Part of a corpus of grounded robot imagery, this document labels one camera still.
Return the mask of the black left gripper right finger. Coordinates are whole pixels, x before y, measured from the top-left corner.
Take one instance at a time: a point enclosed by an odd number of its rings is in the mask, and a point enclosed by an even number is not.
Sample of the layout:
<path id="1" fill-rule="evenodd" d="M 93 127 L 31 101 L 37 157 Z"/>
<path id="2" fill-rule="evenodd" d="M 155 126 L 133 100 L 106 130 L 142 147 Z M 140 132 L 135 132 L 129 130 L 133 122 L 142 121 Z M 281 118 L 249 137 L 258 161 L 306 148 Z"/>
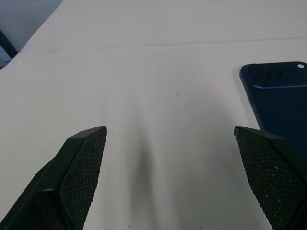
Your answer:
<path id="1" fill-rule="evenodd" d="M 307 228 L 307 160 L 284 138 L 234 128 L 249 186 L 274 230 Z"/>

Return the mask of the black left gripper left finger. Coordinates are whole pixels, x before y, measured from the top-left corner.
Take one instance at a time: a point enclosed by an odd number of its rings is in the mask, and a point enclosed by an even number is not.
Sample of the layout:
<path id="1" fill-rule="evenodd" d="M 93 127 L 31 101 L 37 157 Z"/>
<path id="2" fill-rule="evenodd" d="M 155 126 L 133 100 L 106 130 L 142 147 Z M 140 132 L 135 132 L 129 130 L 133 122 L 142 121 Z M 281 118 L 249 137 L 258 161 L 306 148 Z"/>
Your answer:
<path id="1" fill-rule="evenodd" d="M 97 188 L 107 127 L 69 137 L 0 223 L 2 230 L 81 230 Z"/>

